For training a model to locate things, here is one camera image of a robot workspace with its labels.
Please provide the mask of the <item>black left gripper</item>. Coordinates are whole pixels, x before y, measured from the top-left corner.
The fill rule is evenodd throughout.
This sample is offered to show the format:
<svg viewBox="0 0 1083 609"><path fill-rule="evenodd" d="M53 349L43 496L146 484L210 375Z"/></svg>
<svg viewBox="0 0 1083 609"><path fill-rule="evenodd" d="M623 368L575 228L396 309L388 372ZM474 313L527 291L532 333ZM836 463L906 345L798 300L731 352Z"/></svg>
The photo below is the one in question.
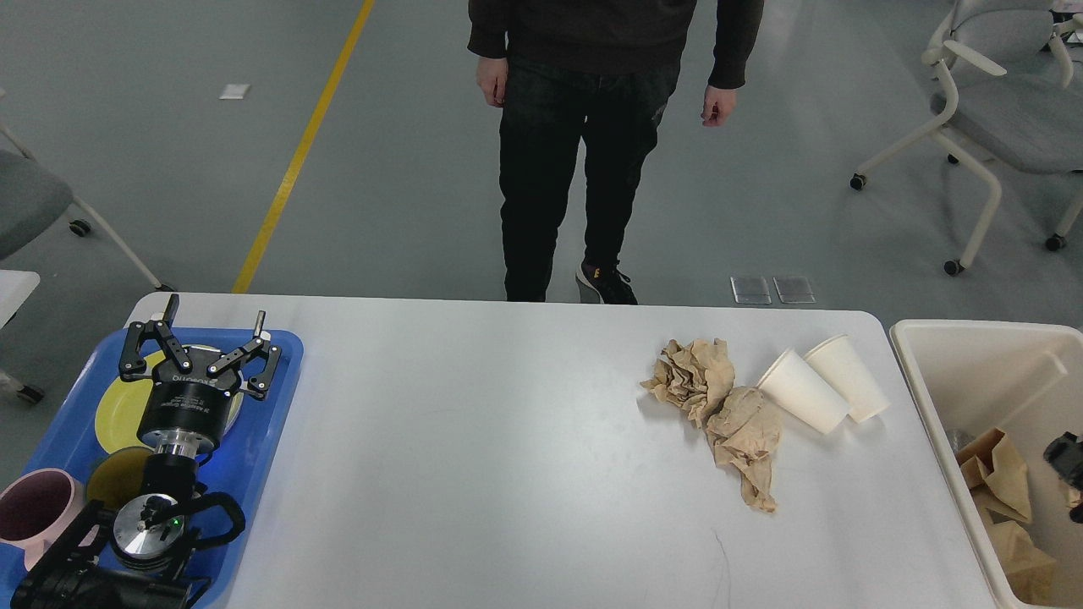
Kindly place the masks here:
<svg viewBox="0 0 1083 609"><path fill-rule="evenodd" d="M138 425L140 442L158 448L167 435L179 431L200 441L195 450L197 453L212 453L221 446L222 432L227 425L229 391L258 401L268 400L282 348L272 344L270 334L264 332L264 310L256 313L251 340L225 355L220 349L205 344L183 347L173 335L178 309L179 295L170 294L162 319L129 324L118 373L121 381L151 378L151 394ZM166 355L157 354L159 360L152 366L151 375L146 359L140 354L140 348L147 340L159 344ZM237 374L255 359L264 362L263 370L247 376L247 383L240 384Z"/></svg>

